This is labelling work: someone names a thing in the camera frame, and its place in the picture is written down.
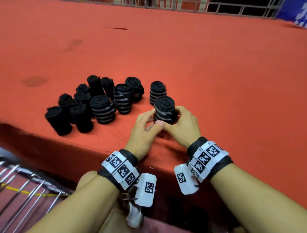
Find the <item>forearm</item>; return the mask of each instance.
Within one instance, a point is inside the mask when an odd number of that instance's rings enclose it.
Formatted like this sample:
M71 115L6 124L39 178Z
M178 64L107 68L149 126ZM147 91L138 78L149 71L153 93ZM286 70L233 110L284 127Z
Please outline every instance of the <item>forearm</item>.
M234 164L220 170L211 183L249 233L301 233L307 210Z
M118 194L118 189L109 180L96 176L50 211L28 233L98 232Z

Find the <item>orange table surface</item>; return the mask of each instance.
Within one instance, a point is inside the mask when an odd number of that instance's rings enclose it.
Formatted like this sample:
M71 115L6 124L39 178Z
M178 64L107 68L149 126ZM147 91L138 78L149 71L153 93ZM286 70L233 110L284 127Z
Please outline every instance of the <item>orange table surface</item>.
M77 181L125 146L137 115L152 109L150 83L159 80L239 167L307 207L307 30L277 20L47 0L1 1L0 30L1 146L39 150L32 160L42 169ZM144 98L111 124L58 136L46 108L92 74L115 84L138 77ZM83 157L59 156L39 141L25 145L26 137L70 145ZM186 160L181 146L159 136L141 166L174 176Z

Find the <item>blue banner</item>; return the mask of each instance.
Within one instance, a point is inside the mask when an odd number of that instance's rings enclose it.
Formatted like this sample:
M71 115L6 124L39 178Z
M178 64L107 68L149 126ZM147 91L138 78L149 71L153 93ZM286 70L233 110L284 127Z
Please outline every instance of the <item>blue banner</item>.
M285 0L276 18L307 28L307 0Z

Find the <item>left hand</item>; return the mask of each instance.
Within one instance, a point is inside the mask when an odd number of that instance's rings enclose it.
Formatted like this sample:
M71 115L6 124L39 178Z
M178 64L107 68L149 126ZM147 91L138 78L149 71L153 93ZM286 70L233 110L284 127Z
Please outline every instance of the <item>left hand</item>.
M164 127L164 121L157 120L155 123L153 115L155 109L142 113L138 116L136 123L131 131L131 135L126 150L130 151L140 161L148 153L154 137L161 132Z

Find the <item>hand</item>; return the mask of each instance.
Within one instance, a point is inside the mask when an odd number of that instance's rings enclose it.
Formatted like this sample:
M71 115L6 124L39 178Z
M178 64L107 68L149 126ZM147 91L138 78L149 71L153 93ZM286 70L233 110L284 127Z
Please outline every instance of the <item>hand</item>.
M188 148L201 136L197 118L183 106L176 106L175 109L180 113L179 121L173 125L165 123L164 130L180 145Z
M155 109L142 113L138 116L136 123L131 131L131 135L126 150L130 151L140 161L148 153L154 137L161 132L164 126L164 121L157 120L155 123L153 115Z

